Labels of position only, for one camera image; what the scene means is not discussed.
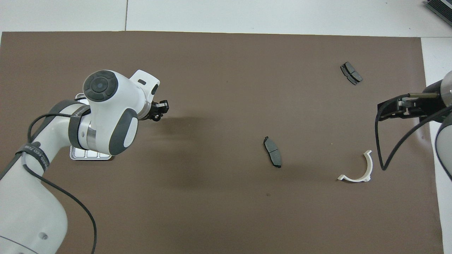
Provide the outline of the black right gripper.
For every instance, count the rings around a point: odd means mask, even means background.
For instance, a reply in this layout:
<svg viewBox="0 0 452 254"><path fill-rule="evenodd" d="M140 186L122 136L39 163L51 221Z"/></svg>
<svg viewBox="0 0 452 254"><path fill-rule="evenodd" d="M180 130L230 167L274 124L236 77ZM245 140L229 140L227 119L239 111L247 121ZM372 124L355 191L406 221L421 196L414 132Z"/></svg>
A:
<svg viewBox="0 0 452 254"><path fill-rule="evenodd" d="M423 97L411 97L406 100L407 108L400 106L407 94L399 95L397 97L386 100L377 105L377 112L380 112L379 117L376 118L378 122L394 118L407 118L405 114L408 110L409 118L419 118L424 120L445 108L445 80L439 80L428 87L422 93L429 93L431 97L426 95Z"/></svg>

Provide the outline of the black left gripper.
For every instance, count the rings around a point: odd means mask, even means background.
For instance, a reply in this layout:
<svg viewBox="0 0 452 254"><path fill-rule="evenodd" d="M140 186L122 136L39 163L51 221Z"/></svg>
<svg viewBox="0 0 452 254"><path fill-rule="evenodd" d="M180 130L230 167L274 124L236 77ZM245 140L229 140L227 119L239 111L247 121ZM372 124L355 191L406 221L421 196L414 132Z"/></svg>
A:
<svg viewBox="0 0 452 254"><path fill-rule="evenodd" d="M159 116L163 116L168 112L169 104L168 100L162 100L159 103L152 101L148 108L145 109L144 117L141 117L141 120L152 120L154 122L159 121Z"/></svg>

